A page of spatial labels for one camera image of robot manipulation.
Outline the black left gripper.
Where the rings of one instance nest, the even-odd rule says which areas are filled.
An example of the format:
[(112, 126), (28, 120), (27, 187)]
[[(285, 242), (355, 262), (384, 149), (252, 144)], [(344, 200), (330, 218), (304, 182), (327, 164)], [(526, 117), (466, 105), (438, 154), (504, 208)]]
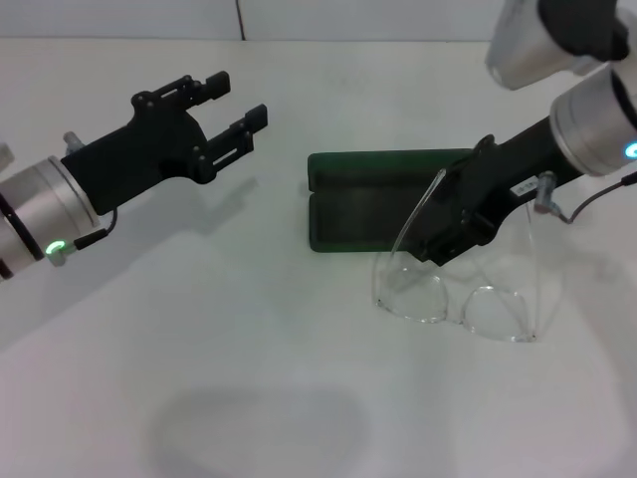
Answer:
[(138, 93), (128, 124), (68, 154), (62, 165), (99, 215), (169, 178), (211, 182), (254, 150), (254, 135), (269, 122), (268, 108), (258, 105), (207, 141), (188, 110), (230, 91), (230, 76), (221, 71), (203, 82), (186, 75)]

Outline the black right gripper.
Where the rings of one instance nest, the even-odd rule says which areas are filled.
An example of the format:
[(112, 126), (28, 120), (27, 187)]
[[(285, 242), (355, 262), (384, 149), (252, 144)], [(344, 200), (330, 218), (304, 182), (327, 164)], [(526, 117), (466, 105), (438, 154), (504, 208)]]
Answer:
[(489, 244), (507, 216), (532, 200), (529, 192), (517, 196), (512, 189), (546, 171), (556, 175), (558, 185), (573, 180), (573, 166), (558, 147), (549, 119), (502, 144), (480, 147), (461, 169), (440, 170), (412, 223), (411, 254), (443, 266)]

